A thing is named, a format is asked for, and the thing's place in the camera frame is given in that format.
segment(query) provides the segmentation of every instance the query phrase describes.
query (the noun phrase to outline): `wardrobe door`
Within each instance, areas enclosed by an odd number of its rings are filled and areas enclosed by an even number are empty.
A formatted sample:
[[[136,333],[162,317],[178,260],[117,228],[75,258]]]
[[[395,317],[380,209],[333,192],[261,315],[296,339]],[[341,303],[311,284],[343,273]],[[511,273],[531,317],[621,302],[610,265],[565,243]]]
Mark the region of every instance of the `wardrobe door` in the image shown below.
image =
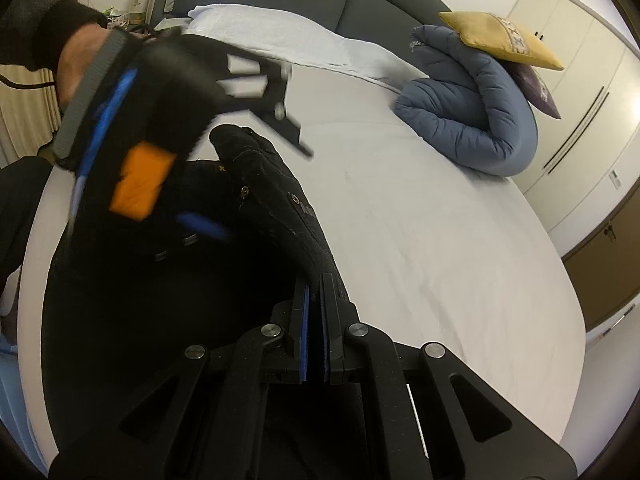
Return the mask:
[[[640,123],[640,60],[625,49],[611,85],[562,156],[525,197],[547,231],[558,225],[615,164]]]
[[[509,19],[525,27],[532,34],[540,34],[556,8],[559,0],[518,0]]]
[[[559,0],[553,15],[538,37],[562,61],[566,70],[584,43],[593,20],[593,16],[573,2]],[[536,70],[553,94],[565,71],[546,68]]]
[[[553,92],[561,119],[534,112],[538,149],[529,167],[513,177],[527,192],[556,163],[590,120],[607,92],[625,45],[604,25],[592,20],[573,62]]]

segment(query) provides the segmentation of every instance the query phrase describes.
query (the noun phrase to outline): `purple cushion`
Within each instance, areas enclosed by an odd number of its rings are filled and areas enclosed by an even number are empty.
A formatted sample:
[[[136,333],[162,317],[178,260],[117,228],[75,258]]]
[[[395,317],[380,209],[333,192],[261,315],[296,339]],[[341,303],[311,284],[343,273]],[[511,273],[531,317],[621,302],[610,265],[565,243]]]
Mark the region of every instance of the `purple cushion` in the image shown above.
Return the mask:
[[[560,112],[558,112],[556,103],[551,97],[549,88],[546,87],[545,82],[540,79],[538,72],[533,70],[532,66],[514,63],[513,61],[499,61],[505,70],[509,72],[524,97],[527,98],[527,101],[543,114],[547,114],[554,119],[560,118]]]

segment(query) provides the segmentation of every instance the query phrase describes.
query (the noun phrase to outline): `yellow cushion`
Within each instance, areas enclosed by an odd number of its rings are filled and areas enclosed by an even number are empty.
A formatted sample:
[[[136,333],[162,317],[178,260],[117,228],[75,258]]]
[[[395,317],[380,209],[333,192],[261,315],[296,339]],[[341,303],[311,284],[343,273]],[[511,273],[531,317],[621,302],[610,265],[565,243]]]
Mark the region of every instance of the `yellow cushion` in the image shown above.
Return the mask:
[[[441,12],[441,19],[460,33],[468,46],[497,59],[564,70],[562,62],[528,30],[488,12]]]

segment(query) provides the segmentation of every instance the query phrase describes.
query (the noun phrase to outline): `black sleeve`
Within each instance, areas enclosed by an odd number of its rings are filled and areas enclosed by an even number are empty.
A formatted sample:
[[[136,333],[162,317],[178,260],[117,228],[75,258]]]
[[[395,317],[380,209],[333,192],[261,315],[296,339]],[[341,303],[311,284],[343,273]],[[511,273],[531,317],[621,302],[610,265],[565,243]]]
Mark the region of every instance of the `black sleeve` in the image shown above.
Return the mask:
[[[13,0],[0,20],[0,64],[55,72],[62,48],[86,23],[106,27],[106,17],[77,0]]]

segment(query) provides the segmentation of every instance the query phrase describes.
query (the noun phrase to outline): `bed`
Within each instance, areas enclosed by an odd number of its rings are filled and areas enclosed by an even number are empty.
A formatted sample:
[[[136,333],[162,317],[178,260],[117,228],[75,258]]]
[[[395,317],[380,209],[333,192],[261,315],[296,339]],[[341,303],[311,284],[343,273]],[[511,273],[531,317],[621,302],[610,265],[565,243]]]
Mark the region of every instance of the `bed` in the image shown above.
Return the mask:
[[[408,62],[410,29],[434,23],[444,8],[439,0],[153,0],[148,16],[154,24],[212,3],[294,12]],[[393,114],[396,96],[360,78],[294,65],[285,105],[312,160],[249,114],[216,123],[250,126],[274,143],[316,210],[361,320],[405,344],[444,343],[559,442],[580,380],[584,322],[558,254],[510,179],[440,155]],[[206,134],[192,158],[217,158]],[[82,391],[69,384],[77,399],[55,401],[54,374],[42,373],[51,366],[42,303],[72,185],[71,174],[54,169],[20,286],[20,374],[47,464],[68,439],[65,410],[82,403]]]

